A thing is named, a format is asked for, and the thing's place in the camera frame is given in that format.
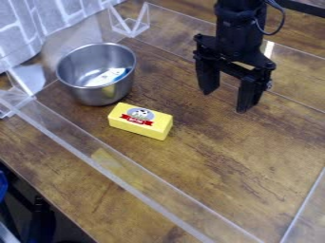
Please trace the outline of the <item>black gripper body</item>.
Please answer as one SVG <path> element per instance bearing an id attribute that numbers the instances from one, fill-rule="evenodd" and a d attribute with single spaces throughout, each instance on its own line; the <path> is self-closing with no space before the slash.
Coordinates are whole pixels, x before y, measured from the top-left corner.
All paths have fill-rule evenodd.
<path id="1" fill-rule="evenodd" d="M 266 32 L 268 0 L 218 0 L 214 4 L 216 35 L 197 34 L 193 51 L 197 72 L 209 74 L 240 62 L 254 68 L 265 68 L 270 60 L 261 52 Z"/>

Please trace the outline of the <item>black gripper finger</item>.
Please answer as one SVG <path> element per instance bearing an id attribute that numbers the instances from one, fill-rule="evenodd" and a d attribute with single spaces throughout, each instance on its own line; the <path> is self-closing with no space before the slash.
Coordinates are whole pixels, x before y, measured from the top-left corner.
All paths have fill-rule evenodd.
<path id="1" fill-rule="evenodd" d="M 245 113 L 261 100 L 262 93 L 273 86 L 270 71 L 257 71 L 241 78 L 237 112 Z"/>
<path id="2" fill-rule="evenodd" d="M 194 55 L 198 85 L 205 95 L 220 88 L 220 66 L 217 60 Z"/>

